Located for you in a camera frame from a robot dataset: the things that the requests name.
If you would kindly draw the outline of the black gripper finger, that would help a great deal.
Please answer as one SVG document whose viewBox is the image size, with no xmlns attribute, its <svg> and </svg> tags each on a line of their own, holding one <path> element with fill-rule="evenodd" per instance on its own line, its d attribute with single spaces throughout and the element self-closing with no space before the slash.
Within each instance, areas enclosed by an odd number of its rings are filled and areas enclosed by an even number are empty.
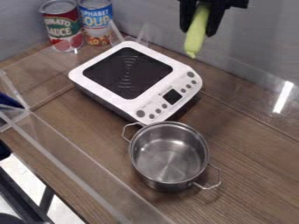
<svg viewBox="0 0 299 224">
<path fill-rule="evenodd" d="M 217 32 L 224 12 L 229 7 L 229 0 L 208 0 L 207 5 L 209 8 L 209 16 L 208 16 L 205 34 L 208 37 L 211 37 Z"/>
<path fill-rule="evenodd" d="M 180 29 L 183 32 L 187 32 L 192 23 L 193 13 L 197 8 L 199 0 L 179 0 L 180 7 Z"/>
</svg>

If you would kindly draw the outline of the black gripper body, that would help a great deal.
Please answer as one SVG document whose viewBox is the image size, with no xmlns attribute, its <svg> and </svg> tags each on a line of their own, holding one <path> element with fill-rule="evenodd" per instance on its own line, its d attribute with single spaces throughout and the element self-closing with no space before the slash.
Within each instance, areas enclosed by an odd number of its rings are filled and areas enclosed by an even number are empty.
<svg viewBox="0 0 299 224">
<path fill-rule="evenodd" d="M 228 6 L 245 9 L 248 7 L 248 0 L 228 0 Z"/>
</svg>

